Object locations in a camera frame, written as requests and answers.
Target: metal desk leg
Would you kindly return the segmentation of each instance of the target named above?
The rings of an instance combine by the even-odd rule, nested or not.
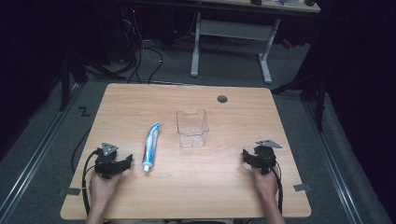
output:
[[[199,66],[199,37],[201,32],[201,12],[197,13],[197,22],[195,27],[195,46],[194,52],[192,53],[191,62],[191,76],[198,76],[198,66]]]
[[[266,84],[272,83],[270,71],[268,70],[267,56],[268,56],[268,53],[270,52],[271,46],[274,42],[274,38],[275,38],[277,27],[279,26],[279,23],[280,23],[280,19],[276,19],[274,22],[274,25],[271,29],[271,32],[269,34],[267,45],[265,46],[263,53],[259,54],[260,65],[262,66],[262,75],[264,76],[264,82]]]

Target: blue and white tube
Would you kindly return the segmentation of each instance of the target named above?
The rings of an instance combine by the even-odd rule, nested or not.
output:
[[[148,137],[146,139],[145,155],[143,156],[143,170],[149,171],[149,168],[154,163],[155,151],[157,148],[158,130],[160,129],[160,122],[153,123],[148,130]]]

